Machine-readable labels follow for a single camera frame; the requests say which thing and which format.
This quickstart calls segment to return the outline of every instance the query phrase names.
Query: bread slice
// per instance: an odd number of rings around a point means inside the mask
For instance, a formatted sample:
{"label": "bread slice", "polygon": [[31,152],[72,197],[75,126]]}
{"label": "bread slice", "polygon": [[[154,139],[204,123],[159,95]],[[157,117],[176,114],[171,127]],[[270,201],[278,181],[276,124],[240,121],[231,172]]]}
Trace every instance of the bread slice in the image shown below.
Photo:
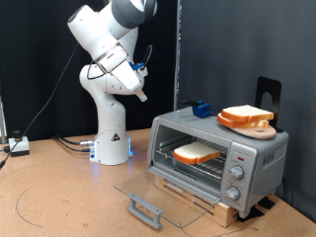
{"label": "bread slice", "polygon": [[259,121],[253,121],[253,122],[239,122],[230,120],[228,118],[224,118],[221,113],[217,115],[217,121],[224,125],[229,127],[240,127],[240,128],[249,128],[249,127],[268,127],[269,122],[267,120],[259,120]]}
{"label": "bread slice", "polygon": [[274,119],[275,114],[251,106],[230,107],[221,111],[221,115],[230,120],[251,122]]}
{"label": "bread slice", "polygon": [[193,142],[189,145],[181,146],[174,151],[174,158],[191,165],[203,163],[207,160],[218,158],[219,156],[220,151],[210,148],[200,142]]}

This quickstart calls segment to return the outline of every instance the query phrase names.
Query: bread on top of toaster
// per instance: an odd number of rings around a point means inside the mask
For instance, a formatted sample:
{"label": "bread on top of toaster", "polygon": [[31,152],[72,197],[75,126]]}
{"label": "bread on top of toaster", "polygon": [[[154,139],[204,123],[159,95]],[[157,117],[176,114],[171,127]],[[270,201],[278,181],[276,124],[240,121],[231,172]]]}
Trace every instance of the bread on top of toaster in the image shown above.
{"label": "bread on top of toaster", "polygon": [[230,107],[221,111],[221,115],[239,122],[274,119],[275,114],[251,106]]}
{"label": "bread on top of toaster", "polygon": [[218,158],[219,156],[220,151],[210,148],[200,142],[193,142],[174,150],[175,159],[191,165],[203,163],[207,160]]}
{"label": "bread on top of toaster", "polygon": [[220,124],[224,126],[229,126],[229,127],[249,128],[249,127],[268,127],[269,126],[269,122],[267,120],[240,122],[240,121],[224,118],[221,115],[221,113],[217,115],[217,121]]}

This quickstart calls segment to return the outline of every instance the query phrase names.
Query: wooden table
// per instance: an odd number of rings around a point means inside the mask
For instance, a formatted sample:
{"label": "wooden table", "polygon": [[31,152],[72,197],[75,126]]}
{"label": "wooden table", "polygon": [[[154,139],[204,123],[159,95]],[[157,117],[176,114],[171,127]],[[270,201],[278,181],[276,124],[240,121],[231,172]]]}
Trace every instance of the wooden table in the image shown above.
{"label": "wooden table", "polygon": [[92,163],[54,140],[31,142],[31,155],[10,158],[0,172],[0,236],[316,236],[315,223],[276,196],[271,210],[260,208],[264,216],[228,228],[204,216],[184,229],[164,219],[161,230],[144,224],[114,185],[147,169],[149,132],[127,133],[135,155],[117,166]]}

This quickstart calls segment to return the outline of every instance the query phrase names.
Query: control knob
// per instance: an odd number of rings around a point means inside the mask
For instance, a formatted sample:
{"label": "control knob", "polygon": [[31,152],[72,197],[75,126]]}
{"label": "control knob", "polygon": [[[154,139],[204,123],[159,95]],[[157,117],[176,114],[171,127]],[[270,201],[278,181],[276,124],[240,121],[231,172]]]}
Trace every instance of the control knob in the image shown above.
{"label": "control knob", "polygon": [[234,188],[234,187],[230,187],[226,192],[225,192],[225,195],[228,197],[228,198],[231,198],[231,199],[234,199],[234,200],[237,200],[240,196],[239,194],[239,191]]}
{"label": "control knob", "polygon": [[244,171],[240,166],[234,166],[234,167],[230,168],[229,172],[237,180],[240,180],[244,177]]}

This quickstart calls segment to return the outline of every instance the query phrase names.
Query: black wall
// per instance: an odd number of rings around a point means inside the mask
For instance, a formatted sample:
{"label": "black wall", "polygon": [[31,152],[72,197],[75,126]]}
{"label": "black wall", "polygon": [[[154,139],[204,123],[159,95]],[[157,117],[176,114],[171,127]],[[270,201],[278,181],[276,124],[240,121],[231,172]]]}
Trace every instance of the black wall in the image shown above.
{"label": "black wall", "polygon": [[[77,41],[68,18],[95,2],[100,11],[102,0],[1,1],[0,85],[9,136],[13,129],[26,129],[44,106],[73,52]],[[177,1],[158,1],[156,16],[139,28],[135,62],[153,45],[143,88],[148,101],[117,96],[126,108],[127,129],[151,127],[156,116],[173,109],[176,27]],[[96,106],[79,83],[79,72],[90,61],[79,45],[53,99],[28,132],[30,140],[97,132]]]}
{"label": "black wall", "polygon": [[277,194],[316,221],[316,2],[182,3],[179,99],[204,100],[217,115],[254,106],[258,77],[280,81],[277,126],[289,143]]}

